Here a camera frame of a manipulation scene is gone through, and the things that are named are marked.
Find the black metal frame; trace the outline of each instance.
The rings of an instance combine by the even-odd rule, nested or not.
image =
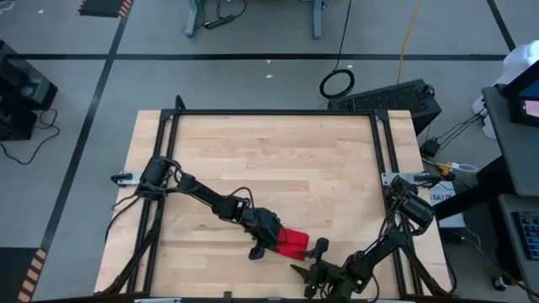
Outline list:
[[[378,165],[378,172],[379,172],[378,178],[380,179],[381,191],[383,192],[382,173],[386,172],[386,168],[385,168],[383,154],[382,154],[382,144],[380,141],[378,125],[376,122],[376,118],[379,118],[382,120],[383,126],[384,126],[384,134],[386,137],[387,149],[389,151],[388,154],[389,154],[389,160],[391,163],[392,171],[395,173],[398,172],[397,153],[395,152],[391,126],[389,123],[388,114],[386,110],[363,110],[363,111],[349,112],[349,111],[343,111],[343,110],[316,110],[316,109],[313,109],[313,110],[305,110],[305,109],[297,109],[297,110],[294,110],[294,109],[290,109],[290,110],[289,109],[288,110],[281,110],[281,109],[186,109],[181,98],[177,97],[175,109],[162,109],[161,110],[161,114],[159,117],[159,126],[157,128],[157,137],[156,137],[155,146],[153,150],[153,156],[159,156],[161,154],[161,150],[163,147],[163,136],[164,136],[165,125],[167,124],[167,121],[171,117],[172,117],[172,127],[171,127],[171,131],[168,138],[168,147],[166,151],[166,156],[167,157],[173,156],[173,149],[176,142],[179,118],[181,115],[367,116],[369,117],[371,121],[371,131],[372,131],[372,137],[373,137],[374,148],[375,148],[375,153],[376,153],[376,162]],[[384,198],[384,205],[386,208],[386,212],[390,210],[390,205],[388,202],[389,201],[387,201]],[[135,249],[139,249],[141,247],[142,240],[144,239],[144,236],[147,230],[147,223],[148,223],[148,219],[150,215],[150,205],[151,205],[150,200],[147,200],[147,199],[144,200],[144,205],[142,207],[142,213],[141,213],[141,219],[140,219],[137,237],[136,237]],[[157,209],[161,210],[161,211],[156,211],[156,214],[160,214],[160,216],[154,218],[154,220],[157,221],[158,224],[160,225],[163,219],[164,199],[157,201]],[[405,226],[405,232],[409,233],[408,224],[405,224],[404,226]],[[152,243],[150,247],[150,252],[148,255],[148,265],[147,265],[146,274],[144,277],[143,289],[142,289],[142,292],[147,293],[147,294],[150,293],[150,290],[152,288],[152,277],[153,277],[153,270],[155,268],[155,262],[156,262],[156,256],[157,256],[157,245],[158,245],[159,233],[160,233],[160,230],[157,231],[156,240]],[[392,257],[393,257],[393,265],[395,267],[395,274],[397,278],[398,293],[399,293],[399,297],[402,298],[405,295],[408,295],[408,292],[407,292],[406,281],[405,281],[404,273],[403,273],[401,255],[398,251],[396,251],[392,254]],[[137,271],[138,271],[138,267],[133,271],[133,273],[131,274],[129,278],[128,285],[127,285],[127,293],[132,293],[135,291]],[[412,267],[411,267],[411,273],[413,276],[415,294],[423,295],[424,293],[421,287],[421,281],[415,269]],[[185,299],[197,301],[202,298],[184,298],[184,300]],[[303,302],[306,300],[307,299],[305,300],[294,299],[294,301],[297,301],[297,302]]]

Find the orange and black hazard tape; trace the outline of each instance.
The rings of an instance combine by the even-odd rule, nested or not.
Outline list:
[[[124,18],[132,0],[83,0],[77,16]]]
[[[37,281],[40,279],[41,270],[43,269],[43,264],[45,263],[46,257],[47,253],[43,249],[38,249],[37,252],[35,252],[28,272],[26,273],[26,278],[24,279],[23,285],[20,288],[18,297],[19,302],[30,302],[32,300],[32,296],[35,292],[35,286],[37,285]]]

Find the desk leg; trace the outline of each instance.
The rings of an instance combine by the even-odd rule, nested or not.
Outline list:
[[[189,17],[185,25],[184,34],[189,38],[195,35],[196,20],[200,10],[204,9],[204,0],[189,0]]]
[[[491,183],[500,186],[503,183],[512,183],[507,164],[503,156],[483,167],[477,174],[479,183]]]
[[[460,214],[473,206],[498,198],[499,194],[501,192],[496,189],[478,185],[435,205],[436,219],[440,221],[452,215]]]
[[[522,273],[519,270],[519,265],[516,262],[515,250],[511,245],[510,234],[505,224],[503,211],[499,205],[498,200],[488,203],[488,212],[490,213],[491,222],[494,229],[494,235],[498,246],[494,248],[495,258],[492,260],[498,261],[498,265],[505,270],[508,274],[515,279],[521,281]]]
[[[323,0],[312,1],[312,38],[322,38],[322,6]]]

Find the black cable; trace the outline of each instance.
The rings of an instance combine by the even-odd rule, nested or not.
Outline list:
[[[408,225],[410,226],[410,228],[412,229],[412,231],[416,231],[417,229],[415,228],[414,224],[412,224],[412,222],[408,221]]]
[[[466,242],[469,242],[470,244],[473,245],[473,247],[475,247],[480,253],[481,255],[490,263],[490,265],[492,265],[496,270],[498,270],[504,278],[507,278],[511,281],[511,283],[515,284],[516,286],[520,287],[521,289],[523,289],[528,295],[533,295],[535,296],[536,298],[539,298],[539,294],[536,293],[534,290],[532,290],[531,288],[525,286],[524,284],[522,284],[521,282],[517,281],[515,278],[513,278],[513,276],[511,276],[508,272],[506,272],[505,270],[501,269],[500,267],[498,267],[498,265],[496,265],[496,263],[494,263],[488,256],[487,254],[482,250],[482,248],[479,247],[478,244],[476,244],[474,241],[466,238],[465,236],[463,235],[460,235],[454,231],[452,231],[453,234],[459,236],[462,240],[466,241]]]
[[[344,21],[343,37],[340,39],[339,56],[337,57],[337,64],[335,64],[334,72],[337,71],[337,67],[339,67],[340,56],[343,52],[344,37],[346,36],[346,29],[348,29],[348,18],[350,16],[351,6],[352,6],[352,0],[349,0],[348,9],[346,10],[346,20]]]
[[[376,279],[376,276],[372,274],[372,278],[374,279],[374,283],[376,284],[376,297],[374,300],[371,301],[371,303],[377,303],[378,299],[380,299],[380,285],[378,284],[378,280]]]
[[[430,133],[430,126],[431,125],[432,125],[432,122],[429,123],[429,127],[427,128],[427,136],[424,138],[424,143],[423,143],[423,145],[421,146],[421,149],[420,149],[421,152],[423,151],[424,145],[427,144],[427,141],[429,141],[429,133]],[[430,175],[430,167],[429,167],[428,162],[427,162],[427,171],[429,172],[429,175]]]
[[[348,70],[348,69],[340,69],[340,70],[338,70],[337,69],[339,67],[340,57],[341,57],[341,54],[343,52],[344,37],[346,36],[346,29],[348,28],[348,19],[350,17],[350,8],[351,8],[351,6],[352,6],[352,0],[349,0],[349,2],[348,2],[348,10],[346,11],[346,21],[344,21],[343,37],[340,40],[339,56],[337,57],[337,63],[335,64],[335,68],[333,69],[333,71],[330,72],[322,80],[322,82],[320,83],[320,87],[319,87],[320,94],[322,94],[325,98],[328,98],[328,99],[341,98],[341,97],[346,96],[347,94],[349,94],[352,91],[352,88],[354,88],[354,85],[355,85],[354,73],[351,70]],[[335,76],[337,74],[341,74],[341,73],[348,75],[348,77],[350,78],[350,84],[348,84],[348,87],[345,88],[340,93],[336,93],[336,94],[328,94],[328,93],[326,93],[326,91],[325,91],[326,82],[331,77],[333,77],[333,76]]]
[[[449,259],[447,257],[446,257],[446,264],[447,264],[447,268],[449,269],[449,274],[451,275],[451,279],[453,282],[453,286],[451,287],[451,290],[449,290],[449,294],[453,295],[456,291],[456,285],[457,285],[455,269],[453,269],[453,266],[451,265],[451,262],[449,262]]]
[[[452,132],[458,125],[465,125],[465,124],[468,123],[470,120],[473,120],[473,119],[477,118],[478,115],[480,115],[482,112],[483,112],[483,110],[481,110],[479,113],[473,115],[472,117],[466,119],[464,122],[460,122],[460,123],[457,123],[457,124],[453,125],[453,127],[451,127],[451,128],[450,128],[448,131],[446,131],[443,135],[437,136],[437,138],[438,138],[438,139],[443,138],[444,136],[446,136],[447,134],[449,134],[450,132]]]
[[[54,113],[54,117],[52,118],[52,121],[50,123],[46,123],[45,121],[43,121],[43,114],[44,113],[47,113],[49,111],[52,111]],[[40,116],[39,116],[39,119],[40,119],[40,123],[42,125],[44,125],[43,127],[41,126],[35,126],[36,129],[39,129],[39,130],[48,130],[50,128],[52,129],[55,129],[56,132],[50,136],[48,136],[46,139],[44,139],[38,146],[37,148],[35,149],[34,153],[32,154],[32,157],[26,161],[26,162],[23,162],[21,160],[19,160],[18,158],[16,158],[15,156],[11,155],[8,151],[8,149],[6,148],[6,146],[0,142],[0,147],[3,149],[3,154],[6,155],[6,157],[8,157],[9,159],[15,161],[16,163],[20,164],[20,165],[28,165],[30,163],[32,163],[32,161],[34,161],[34,158],[35,156],[37,155],[37,152],[40,150],[40,148],[50,139],[60,135],[60,129],[55,126],[55,122],[56,122],[56,118],[58,117],[58,111],[56,111],[55,109],[48,109],[46,111],[43,111],[41,112]]]
[[[239,14],[233,15],[234,18],[237,18],[237,17],[243,15],[243,13],[245,13],[245,11],[247,10],[247,1],[245,1],[245,0],[242,0],[242,1],[243,1],[243,9]],[[217,3],[216,16],[217,16],[218,19],[223,19],[224,17],[221,16],[221,0],[216,0],[216,3]]]
[[[322,286],[318,286],[320,289],[320,298],[321,299],[327,299],[328,298],[328,291],[326,290],[326,287],[328,286],[328,282],[324,282]]]
[[[230,197],[230,196],[233,196],[234,194],[237,194],[237,192],[239,192],[239,191],[241,191],[241,190],[245,190],[245,191],[248,192],[248,194],[249,194],[249,199],[250,199],[250,202],[249,202],[249,205],[248,205],[248,206],[249,206],[250,208],[255,208],[255,207],[254,207],[253,192],[252,192],[251,189],[248,188],[248,187],[244,187],[244,186],[243,186],[243,187],[241,187],[241,188],[239,188],[239,189],[236,189],[236,190],[234,190],[233,192],[231,192],[228,196],[229,196],[229,197]],[[268,225],[268,222],[266,222],[265,220],[262,220],[262,219],[260,218],[260,216],[258,215],[258,213],[255,212],[254,214],[255,214],[255,215],[257,216],[257,218],[258,218],[260,221],[262,221],[262,223],[264,223],[264,225],[268,228],[269,233],[270,233],[271,236],[275,239],[275,241],[278,243],[278,245],[279,245],[279,244],[282,245],[282,244],[287,244],[287,243],[288,243],[288,232],[286,231],[286,229],[285,229],[285,227],[283,226],[282,223],[279,222],[279,226],[280,226],[280,229],[282,229],[283,232],[285,233],[285,240],[284,240],[283,242],[279,242],[279,236],[276,236],[276,235],[271,231],[270,225]]]
[[[466,128],[470,127],[471,125],[473,125],[473,123],[477,120],[480,120],[482,119],[482,115],[479,115],[476,119],[468,122],[467,125],[462,125],[460,127],[460,131],[455,131],[455,133],[451,134],[449,137],[447,137],[441,144],[440,144],[440,149],[443,150],[445,149],[450,143],[451,141],[453,141],[454,139],[456,139],[464,130],[466,130]]]
[[[136,197],[136,199],[132,200],[131,203],[129,203],[123,210],[120,210],[118,212],[118,214],[116,214],[112,220],[110,221],[109,223],[109,226],[107,226],[107,231],[105,232],[104,234],[104,242],[106,243],[107,242],[107,238],[109,237],[109,231],[110,231],[110,228],[112,227],[112,225],[115,223],[116,219],[118,219],[118,217],[123,214],[126,210],[130,209],[139,199],[141,199],[141,197]]]
[[[406,191],[410,190],[412,187],[419,187],[419,186],[423,186],[423,185],[426,185],[430,183],[430,181],[425,181],[423,183],[420,183],[420,184],[410,184],[410,186],[408,186],[406,188]],[[391,230],[391,224],[395,222],[395,216],[397,215],[397,212],[398,212],[398,208],[401,206],[401,204],[403,203],[404,201],[401,200],[401,201],[398,201],[395,205],[392,206],[392,208],[387,212],[386,214],[386,218],[384,219],[384,221],[382,222],[382,226],[380,227],[380,231],[378,232],[378,238],[376,239],[376,241],[374,241],[368,248],[365,249],[365,251],[368,251],[369,248],[371,248],[371,246],[373,246],[374,244],[377,244],[379,243],[383,236],[385,236],[385,232],[384,232],[384,227],[385,225],[387,224],[387,229],[386,231],[390,231]],[[406,218],[406,215],[405,214],[400,214],[403,219]]]
[[[112,205],[110,208],[113,210],[114,208],[116,208],[116,206],[124,203],[125,201],[127,201],[128,199],[131,199],[133,197],[135,197],[136,194],[132,194],[130,195],[129,197],[125,197],[124,199],[121,199],[120,201],[116,202],[114,205]]]

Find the black floor stripe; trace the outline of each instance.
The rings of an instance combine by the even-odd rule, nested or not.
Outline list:
[[[338,54],[118,54],[114,60],[133,61],[217,61],[217,60],[337,60]],[[17,54],[10,59],[20,60],[108,60],[110,54]],[[502,61],[505,55],[405,55],[406,61]],[[342,60],[398,61],[399,54],[343,54]]]
[[[107,60],[109,54],[10,54],[14,60]]]
[[[511,34],[509,30],[507,29],[507,26],[505,26],[504,19],[502,19],[502,15],[499,13],[498,6],[496,5],[496,2],[494,0],[487,0],[488,6],[490,7],[490,11],[492,12],[492,15],[494,16],[494,19],[496,20],[496,24],[499,27],[499,31],[502,33],[502,36],[504,36],[505,44],[507,44],[507,47],[510,51],[514,50],[516,45],[513,41],[513,38],[511,38]]]
[[[118,51],[118,47],[120,46],[121,37],[124,34],[125,25],[127,24],[129,13],[130,12],[127,12],[127,15],[121,19],[120,24],[118,25],[118,29],[116,30],[116,34],[112,41],[112,46],[110,47],[109,54],[107,55],[103,71],[101,72],[101,76],[99,77],[95,92],[93,93],[92,102],[90,103],[88,112],[86,113],[86,118],[84,118],[83,127],[80,134],[78,135],[77,145],[75,146],[71,161],[69,162],[66,176],[64,177],[64,180],[61,184],[60,193],[58,194],[58,198],[56,198],[51,218],[49,219],[49,223],[47,224],[47,227],[45,229],[45,234],[43,235],[43,240],[41,241],[41,248],[43,248],[46,252],[49,252],[51,248],[54,235],[56,234],[56,229],[58,228],[58,224],[60,223],[61,214],[64,211],[64,206],[66,206],[67,196],[69,195],[69,191],[71,190],[75,174],[77,173],[78,164],[81,161],[81,156],[83,155],[84,147],[86,146],[86,141],[92,128],[93,119],[95,118],[95,114],[98,111],[101,96],[103,95],[105,85],[107,84],[107,80],[109,79],[110,70],[114,63],[115,54]]]

